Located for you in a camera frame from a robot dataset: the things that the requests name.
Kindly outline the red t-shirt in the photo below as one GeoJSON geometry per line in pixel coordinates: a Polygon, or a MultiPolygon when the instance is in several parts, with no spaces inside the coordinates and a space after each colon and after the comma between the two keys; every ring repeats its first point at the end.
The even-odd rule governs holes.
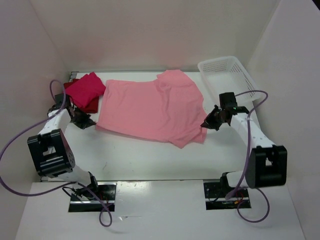
{"type": "Polygon", "coordinates": [[[72,103],[87,114],[96,114],[99,106],[99,95],[91,89],[86,89],[83,84],[78,85],[82,79],[74,78],[71,82],[64,83],[67,95],[72,103]]]}

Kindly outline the light pink t-shirt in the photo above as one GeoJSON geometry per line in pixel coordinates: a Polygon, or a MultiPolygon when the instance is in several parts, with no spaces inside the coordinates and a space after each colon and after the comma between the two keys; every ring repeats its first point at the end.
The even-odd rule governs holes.
{"type": "Polygon", "coordinates": [[[207,116],[197,85],[180,70],[166,70],[153,81],[109,79],[97,127],[131,137],[184,148],[204,143],[207,116]]]}

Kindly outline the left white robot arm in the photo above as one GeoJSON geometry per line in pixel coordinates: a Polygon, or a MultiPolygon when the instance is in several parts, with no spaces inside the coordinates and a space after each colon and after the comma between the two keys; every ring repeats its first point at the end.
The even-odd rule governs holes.
{"type": "Polygon", "coordinates": [[[76,158],[65,137],[68,124],[84,130],[96,125],[91,115],[72,105],[70,97],[62,93],[54,97],[55,105],[47,112],[43,129],[27,139],[27,145],[40,177],[73,182],[75,194],[89,200],[96,199],[100,187],[94,175],[76,165],[76,158]]]}

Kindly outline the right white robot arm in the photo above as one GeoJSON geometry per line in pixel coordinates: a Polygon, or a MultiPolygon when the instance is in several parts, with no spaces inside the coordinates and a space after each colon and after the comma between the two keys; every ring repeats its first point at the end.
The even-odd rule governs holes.
{"type": "Polygon", "coordinates": [[[267,188],[283,186],[287,182],[288,151],[271,141],[252,120],[253,110],[237,103],[237,94],[219,95],[219,105],[207,115],[202,128],[218,131],[223,124],[233,128],[246,145],[242,171],[227,172],[219,184],[220,193],[232,198],[240,188],[267,188]]]}

